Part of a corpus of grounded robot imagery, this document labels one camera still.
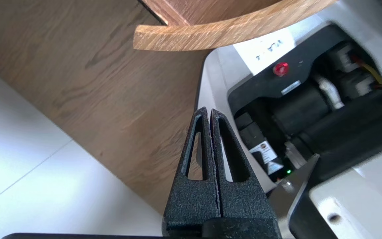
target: white floor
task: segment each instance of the white floor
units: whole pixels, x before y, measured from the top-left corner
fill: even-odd
[[[161,235],[161,215],[0,79],[0,238]]]

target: wooden board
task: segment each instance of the wooden board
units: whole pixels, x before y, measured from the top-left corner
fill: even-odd
[[[135,0],[0,0],[0,76],[162,212],[208,52],[133,50],[137,24]]]
[[[142,0],[168,26],[189,26],[236,18],[280,0]]]
[[[244,42],[308,18],[337,0],[282,0],[237,18],[192,26],[139,25],[134,48],[188,51],[214,49]]]

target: white label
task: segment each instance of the white label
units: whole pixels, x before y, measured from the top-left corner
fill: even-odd
[[[234,44],[235,50],[253,75],[270,66],[295,47],[295,41],[288,29]]]
[[[273,174],[274,172],[282,169],[284,165],[280,165],[279,163],[276,162],[268,162],[268,175]]]
[[[265,164],[278,157],[267,141],[262,142],[261,144],[257,145],[256,147],[250,150],[250,153],[254,152],[260,152],[262,154],[263,162]]]
[[[290,86],[288,86],[287,88],[285,88],[285,89],[283,89],[283,90],[281,91],[282,95],[286,95],[286,94],[288,94],[290,91],[296,89],[297,86],[299,86],[299,85],[301,85],[300,80],[298,80],[298,81],[292,83]]]

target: textured black plastic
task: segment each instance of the textured black plastic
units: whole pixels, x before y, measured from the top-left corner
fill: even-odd
[[[235,119],[235,124],[237,125],[238,130],[247,127],[251,123],[253,123],[253,119],[247,112]]]
[[[217,218],[203,224],[203,237],[217,239],[278,239],[270,219]]]
[[[266,141],[265,136],[256,123],[251,123],[249,126],[239,131],[240,137],[248,149],[252,149],[261,142]]]
[[[226,218],[270,219],[276,215],[256,178],[226,116],[212,110],[211,133],[220,195],[221,216]],[[222,142],[232,175],[226,179]]]
[[[188,179],[191,152],[197,132],[200,132],[202,145],[202,181]],[[194,113],[188,129],[163,215],[164,236],[200,236],[203,222],[220,217],[214,171],[209,120],[206,108],[202,108]]]

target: mounting hole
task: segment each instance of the mounting hole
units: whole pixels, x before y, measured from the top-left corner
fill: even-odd
[[[328,216],[328,221],[331,223],[331,224],[337,224],[341,221],[341,216],[338,215],[337,213],[332,213]]]

